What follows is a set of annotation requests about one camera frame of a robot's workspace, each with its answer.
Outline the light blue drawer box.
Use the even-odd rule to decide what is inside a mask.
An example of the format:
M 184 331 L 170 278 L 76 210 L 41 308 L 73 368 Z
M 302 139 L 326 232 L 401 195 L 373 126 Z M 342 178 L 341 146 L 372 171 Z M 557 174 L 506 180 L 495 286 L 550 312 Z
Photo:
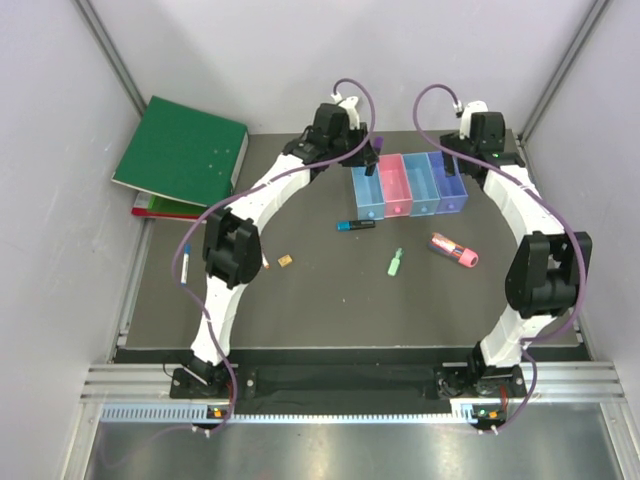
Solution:
M 426 153 L 404 154 L 403 162 L 412 194 L 410 216 L 434 215 L 440 196 L 428 155 Z
M 383 220 L 385 199 L 379 173 L 376 169 L 368 176 L 365 167 L 351 170 L 357 218 L 359 220 Z

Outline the purple drawer box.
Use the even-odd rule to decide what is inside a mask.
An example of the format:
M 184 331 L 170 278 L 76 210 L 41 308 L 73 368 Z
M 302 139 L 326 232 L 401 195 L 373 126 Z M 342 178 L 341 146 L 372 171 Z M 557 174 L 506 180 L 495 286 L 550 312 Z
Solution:
M 431 164 L 435 185 L 440 197 L 436 214 L 460 213 L 468 199 L 468 193 L 461 176 L 446 174 L 444 159 L 441 152 L 429 152 L 428 159 Z

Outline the black marker purple cap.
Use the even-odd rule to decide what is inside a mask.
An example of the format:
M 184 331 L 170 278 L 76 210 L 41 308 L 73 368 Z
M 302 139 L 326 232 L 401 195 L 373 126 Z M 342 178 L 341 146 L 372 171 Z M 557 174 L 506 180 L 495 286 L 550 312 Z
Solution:
M 371 162 L 375 162 L 377 166 L 383 143 L 384 139 L 378 136 L 363 149 L 364 167 Z

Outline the pink drawer box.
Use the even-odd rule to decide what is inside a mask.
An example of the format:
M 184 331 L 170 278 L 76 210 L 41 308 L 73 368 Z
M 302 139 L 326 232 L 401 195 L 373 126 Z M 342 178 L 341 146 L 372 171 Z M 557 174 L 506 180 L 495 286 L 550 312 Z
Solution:
M 413 198 L 402 155 L 382 155 L 378 162 L 378 173 L 385 200 L 384 217 L 408 216 Z

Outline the black highlighter blue cap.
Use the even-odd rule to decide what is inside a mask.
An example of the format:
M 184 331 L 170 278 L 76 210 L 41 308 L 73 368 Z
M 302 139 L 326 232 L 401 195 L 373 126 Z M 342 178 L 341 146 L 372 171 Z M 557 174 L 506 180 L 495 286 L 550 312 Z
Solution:
M 336 224 L 336 230 L 338 232 L 365 230 L 365 229 L 372 229 L 375 227 L 376 227 L 375 220 L 341 221 Z

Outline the green ring binder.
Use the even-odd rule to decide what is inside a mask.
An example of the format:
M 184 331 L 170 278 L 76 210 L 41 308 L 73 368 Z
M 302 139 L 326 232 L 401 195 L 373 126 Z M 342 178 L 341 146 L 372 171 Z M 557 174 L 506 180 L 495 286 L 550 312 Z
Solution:
M 154 96 L 112 181 L 210 206 L 235 190 L 248 143 L 246 125 Z

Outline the red and green folder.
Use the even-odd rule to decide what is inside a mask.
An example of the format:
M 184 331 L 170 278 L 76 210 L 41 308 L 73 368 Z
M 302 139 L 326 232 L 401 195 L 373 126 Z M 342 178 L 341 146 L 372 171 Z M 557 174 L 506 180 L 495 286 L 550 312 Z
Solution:
M 147 192 L 139 192 L 131 208 L 131 214 L 136 217 L 184 221 L 195 221 L 205 211 L 206 207 L 203 206 L 183 203 Z

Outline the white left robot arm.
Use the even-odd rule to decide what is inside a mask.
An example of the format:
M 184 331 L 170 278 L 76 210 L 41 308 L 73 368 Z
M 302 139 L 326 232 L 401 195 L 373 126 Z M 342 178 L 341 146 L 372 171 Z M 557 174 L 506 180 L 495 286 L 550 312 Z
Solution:
M 207 276 L 205 310 L 192 343 L 196 367 L 192 384 L 205 396 L 226 387 L 227 374 L 217 366 L 230 351 L 237 307 L 246 286 L 263 266 L 260 234 L 278 210 L 332 164 L 362 168 L 371 176 L 379 161 L 367 124 L 360 120 L 358 98 L 332 96 L 313 122 L 289 141 L 274 164 L 247 195 L 213 210 L 206 219 L 202 248 Z

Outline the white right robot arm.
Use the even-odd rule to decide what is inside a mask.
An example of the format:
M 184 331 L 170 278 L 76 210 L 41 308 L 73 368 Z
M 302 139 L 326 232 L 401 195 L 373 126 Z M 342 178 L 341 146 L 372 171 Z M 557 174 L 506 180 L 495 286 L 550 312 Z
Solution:
M 507 306 L 493 330 L 473 349 L 466 380 L 487 396 L 512 373 L 532 339 L 574 307 L 580 265 L 588 265 L 592 241 L 585 232 L 567 235 L 561 223 L 536 201 L 538 191 L 525 162 L 508 152 L 499 112 L 482 101 L 458 114 L 458 132 L 440 138 L 446 176 L 468 175 L 497 206 L 518 249 L 505 279 Z

